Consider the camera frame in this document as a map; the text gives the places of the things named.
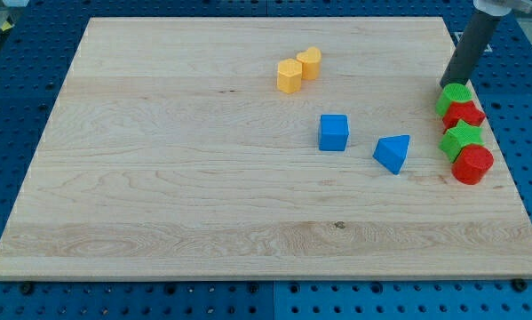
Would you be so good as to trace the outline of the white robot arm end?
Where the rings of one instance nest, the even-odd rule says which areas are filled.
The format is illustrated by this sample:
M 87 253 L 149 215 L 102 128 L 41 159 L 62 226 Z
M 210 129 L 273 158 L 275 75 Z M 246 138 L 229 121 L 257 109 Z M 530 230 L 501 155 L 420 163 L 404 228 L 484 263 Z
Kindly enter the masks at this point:
M 491 16 L 502 17 L 511 11 L 530 13 L 532 0 L 473 0 L 476 9 Z

